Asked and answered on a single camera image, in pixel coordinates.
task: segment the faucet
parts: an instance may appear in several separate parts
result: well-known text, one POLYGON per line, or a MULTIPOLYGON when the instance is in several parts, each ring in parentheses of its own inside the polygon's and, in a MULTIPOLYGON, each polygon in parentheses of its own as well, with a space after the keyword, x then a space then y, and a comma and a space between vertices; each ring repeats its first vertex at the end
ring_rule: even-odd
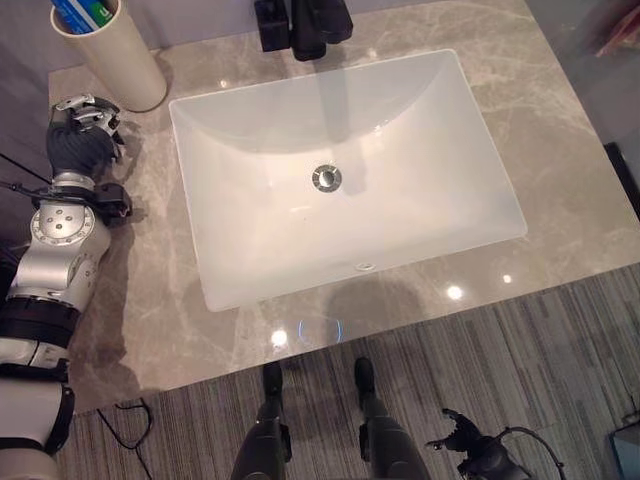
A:
POLYGON ((254 7, 262 50, 291 48, 301 62, 324 57, 327 43, 340 43, 353 33, 344 0, 291 0, 290 32, 284 0, 256 0, 254 7))

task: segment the wall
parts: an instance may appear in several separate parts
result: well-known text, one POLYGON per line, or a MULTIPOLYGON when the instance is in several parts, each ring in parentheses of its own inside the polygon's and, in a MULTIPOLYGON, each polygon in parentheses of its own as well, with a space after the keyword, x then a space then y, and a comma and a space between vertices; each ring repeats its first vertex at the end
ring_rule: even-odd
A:
POLYGON ((640 184, 640 42, 597 58, 616 22, 640 0, 529 0, 602 143, 617 142, 640 184))
MULTIPOLYGON (((424 0, 346 0, 352 13, 424 0)), ((129 11, 150 48, 256 30, 252 0, 128 0, 129 11)), ((48 115, 47 74, 82 60, 49 25, 49 0, 2 0, 0 10, 0 152, 43 175, 48 115)), ((0 179, 40 186, 0 160, 0 179)), ((32 214, 28 199, 0 190, 0 241, 24 242, 32 214)))
MULTIPOLYGON (((425 0, 346 0, 352 13, 425 0)), ((593 53, 613 23, 637 0, 529 0, 603 143, 617 141, 640 179, 640 53, 593 53)), ((129 0, 151 48, 256 29, 252 0, 129 0)), ((48 175, 44 155, 47 73, 81 63, 49 26, 49 0, 3 0, 0 17, 0 152, 48 175)), ((35 187, 0 160, 0 179, 35 187)), ((30 202, 0 191, 0 240, 26 240, 30 202)))

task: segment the chrome drain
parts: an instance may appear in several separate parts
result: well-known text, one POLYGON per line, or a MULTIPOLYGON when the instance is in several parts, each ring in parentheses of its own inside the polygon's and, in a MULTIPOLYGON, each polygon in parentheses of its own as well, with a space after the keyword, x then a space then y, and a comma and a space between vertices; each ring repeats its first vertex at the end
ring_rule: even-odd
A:
POLYGON ((333 165, 320 165, 313 171, 311 180, 321 192, 335 192, 342 183, 342 173, 333 165))

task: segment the gray marble countertop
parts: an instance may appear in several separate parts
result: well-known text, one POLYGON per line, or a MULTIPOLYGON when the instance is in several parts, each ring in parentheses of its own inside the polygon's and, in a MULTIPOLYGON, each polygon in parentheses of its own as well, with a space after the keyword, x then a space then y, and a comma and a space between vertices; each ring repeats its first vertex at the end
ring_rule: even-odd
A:
MULTIPOLYGON (((71 345, 79 411, 497 302, 640 261, 640 226, 575 93, 522 0, 449 0, 354 16, 354 36, 312 64, 264 54, 257 33, 160 51, 168 98, 123 114, 113 176, 135 203, 114 229, 71 345), (222 313, 204 304, 168 102, 454 49, 529 225, 526 237, 222 313), (453 300, 447 289, 459 286, 453 300), (304 336, 299 335, 304 328, 304 336), (274 346, 274 331, 287 333, 274 346)), ((84 67, 52 72, 50 98, 110 97, 84 67)))

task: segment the faucet handle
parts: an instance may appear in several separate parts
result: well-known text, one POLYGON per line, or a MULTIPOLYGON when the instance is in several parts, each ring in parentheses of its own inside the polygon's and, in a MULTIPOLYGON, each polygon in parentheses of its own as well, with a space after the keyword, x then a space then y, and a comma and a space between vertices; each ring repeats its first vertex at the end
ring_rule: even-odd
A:
POLYGON ((311 16, 321 38, 330 44, 351 38, 353 22, 344 0, 308 0, 311 16))
POLYGON ((286 50, 289 42, 289 16, 283 0, 256 0, 253 3, 258 19, 263 52, 286 50))

